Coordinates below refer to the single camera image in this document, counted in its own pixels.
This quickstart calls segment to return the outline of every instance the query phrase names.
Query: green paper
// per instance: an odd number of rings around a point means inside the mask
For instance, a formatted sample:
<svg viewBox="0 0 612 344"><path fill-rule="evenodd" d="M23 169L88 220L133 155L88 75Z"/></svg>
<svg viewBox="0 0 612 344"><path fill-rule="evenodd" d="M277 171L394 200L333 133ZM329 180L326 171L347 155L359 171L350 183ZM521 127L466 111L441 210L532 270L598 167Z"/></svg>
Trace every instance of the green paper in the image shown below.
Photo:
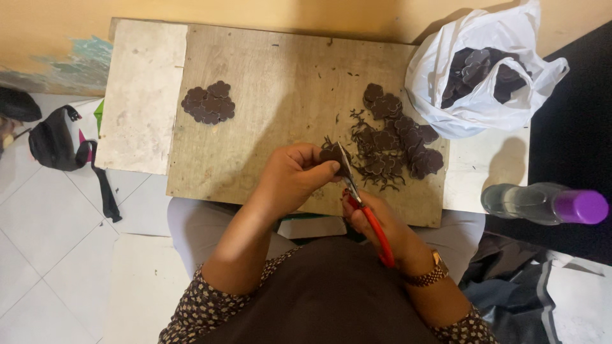
<svg viewBox="0 0 612 344"><path fill-rule="evenodd" d="M104 109L104 100L98 105L98 108L94 111L94 116L98 122L98 137L100 137L100 124L102 124L102 110Z"/></svg>

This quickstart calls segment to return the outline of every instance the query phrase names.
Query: red scissors handle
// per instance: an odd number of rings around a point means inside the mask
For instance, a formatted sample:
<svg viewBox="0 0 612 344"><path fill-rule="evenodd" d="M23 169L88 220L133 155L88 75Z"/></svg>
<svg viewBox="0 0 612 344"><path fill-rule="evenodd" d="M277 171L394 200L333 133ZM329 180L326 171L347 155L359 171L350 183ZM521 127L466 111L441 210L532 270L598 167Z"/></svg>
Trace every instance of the red scissors handle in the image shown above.
<svg viewBox="0 0 612 344"><path fill-rule="evenodd" d="M393 257L393 252L391 251L391 245L389 245L387 236L384 234L383 228L378 222L376 216L374 216L374 213L372 213L372 210L367 206L359 206L359 203L353 197L349 196L348 202L354 209L360 209L362 212L364 212L365 218L370 223L370 226L372 226L372 229L374 230L378 241L381 243L381 248L383 250L382 252L378 253L378 258L380 258L386 267L394 267L395 258Z"/></svg>

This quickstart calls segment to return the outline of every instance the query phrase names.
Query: gold wristwatch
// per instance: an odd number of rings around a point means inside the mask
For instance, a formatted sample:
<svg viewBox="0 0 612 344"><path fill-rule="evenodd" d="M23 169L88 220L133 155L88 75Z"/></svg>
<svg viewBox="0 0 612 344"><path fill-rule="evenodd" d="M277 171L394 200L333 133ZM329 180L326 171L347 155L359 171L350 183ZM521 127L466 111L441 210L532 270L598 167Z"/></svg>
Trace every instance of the gold wristwatch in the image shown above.
<svg viewBox="0 0 612 344"><path fill-rule="evenodd" d="M436 265L433 270L421 276L406 276L402 274L402 278L406 283L412 286L428 286L449 275L449 268L444 264L438 250L431 250L431 254Z"/></svg>

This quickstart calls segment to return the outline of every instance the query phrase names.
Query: brown patterned blouse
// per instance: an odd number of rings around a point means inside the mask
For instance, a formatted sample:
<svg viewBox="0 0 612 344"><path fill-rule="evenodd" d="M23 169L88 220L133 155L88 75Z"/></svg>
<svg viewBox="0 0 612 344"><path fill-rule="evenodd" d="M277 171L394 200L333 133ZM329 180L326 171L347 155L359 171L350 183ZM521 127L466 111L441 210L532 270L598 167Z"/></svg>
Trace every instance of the brown patterned blouse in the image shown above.
<svg viewBox="0 0 612 344"><path fill-rule="evenodd" d="M297 247L278 258L266 261L259 287L284 260L300 248ZM201 339L240 312L256 293L257 291L248 296L237 296L215 290L204 281L198 268L168 327L161 331L159 344L193 343ZM429 330L442 343L497 344L487 324L474 307L459 322L446 327L429 327Z"/></svg>

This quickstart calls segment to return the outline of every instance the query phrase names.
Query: green paint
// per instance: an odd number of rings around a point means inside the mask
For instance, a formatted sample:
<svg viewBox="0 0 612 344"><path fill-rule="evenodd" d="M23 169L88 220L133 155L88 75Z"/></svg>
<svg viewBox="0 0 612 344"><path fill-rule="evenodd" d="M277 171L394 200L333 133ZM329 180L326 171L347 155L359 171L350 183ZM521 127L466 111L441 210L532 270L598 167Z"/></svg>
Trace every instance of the green paint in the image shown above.
<svg viewBox="0 0 612 344"><path fill-rule="evenodd" d="M72 53L84 56L88 59L110 64L113 53L113 45L109 42L91 36L91 39L70 39L72 41Z"/></svg>
<svg viewBox="0 0 612 344"><path fill-rule="evenodd" d="M113 45L96 36L70 40L73 46L68 62L57 61L52 56L31 56L37 62L50 65L51 70L32 74L5 70L0 72L0 85L28 92L46 92L51 85L64 89L66 94L104 91Z"/></svg>

